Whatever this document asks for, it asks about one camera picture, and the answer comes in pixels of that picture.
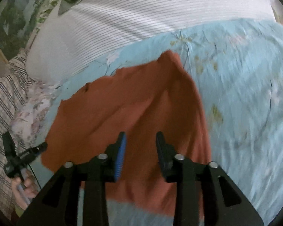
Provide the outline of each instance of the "bolt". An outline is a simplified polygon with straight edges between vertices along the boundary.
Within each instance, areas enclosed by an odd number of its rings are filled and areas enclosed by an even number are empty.
[[[182,161],[184,159],[184,156],[182,154],[177,154],[174,156],[176,160]]]
[[[210,166],[211,168],[217,168],[217,167],[218,167],[218,164],[217,164],[215,161],[211,161],[211,162],[209,163],[209,166]]]
[[[67,161],[65,164],[64,164],[64,167],[65,168],[70,168],[73,166],[73,163],[71,161]]]
[[[108,155],[105,154],[105,153],[103,153],[103,154],[99,154],[97,157],[98,157],[100,160],[106,160],[106,159],[108,158]]]

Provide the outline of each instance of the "wire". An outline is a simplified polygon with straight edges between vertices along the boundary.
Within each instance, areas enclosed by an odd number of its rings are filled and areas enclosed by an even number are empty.
[[[29,165],[29,168],[31,169],[31,171],[32,171],[32,173],[33,173],[33,175],[34,175],[34,177],[35,177],[35,179],[36,179],[36,181],[37,181],[37,183],[38,183],[40,189],[42,189],[42,188],[41,188],[41,185],[40,185],[40,183],[39,183],[39,181],[38,181],[38,179],[37,179],[37,176],[36,176],[35,173],[33,172],[33,169],[31,168],[30,164],[28,164],[28,165]]]

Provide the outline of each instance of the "rust-colored fabric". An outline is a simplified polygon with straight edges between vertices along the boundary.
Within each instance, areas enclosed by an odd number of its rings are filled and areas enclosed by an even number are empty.
[[[178,54],[118,69],[87,83],[62,101],[48,133],[42,163],[53,172],[67,161],[89,161],[127,133],[122,175],[106,184],[106,196],[154,213],[174,215],[176,185],[164,182],[155,146],[157,131],[194,162],[211,160],[200,96]]]

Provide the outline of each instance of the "blue bed sheet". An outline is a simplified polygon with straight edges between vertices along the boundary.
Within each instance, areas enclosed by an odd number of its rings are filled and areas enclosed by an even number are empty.
[[[240,19],[198,25],[99,57],[61,87],[37,143],[44,141],[62,99],[86,82],[150,62],[167,49],[180,55],[201,94],[213,160],[267,225],[283,206],[283,26],[274,22]],[[40,159],[33,168],[43,185],[52,176]],[[169,217],[125,203],[109,201],[108,209],[111,225],[172,224]]]

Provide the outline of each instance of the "patterned blanket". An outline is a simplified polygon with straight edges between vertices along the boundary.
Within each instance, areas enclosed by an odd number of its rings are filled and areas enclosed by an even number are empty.
[[[3,167],[6,157],[2,143],[2,134],[10,126],[15,112],[26,101],[26,89],[33,83],[25,70],[27,52],[22,51],[9,61],[10,73],[0,78],[0,209],[10,219],[13,210],[11,181],[5,175]],[[15,141],[16,152],[22,152],[25,145]]]

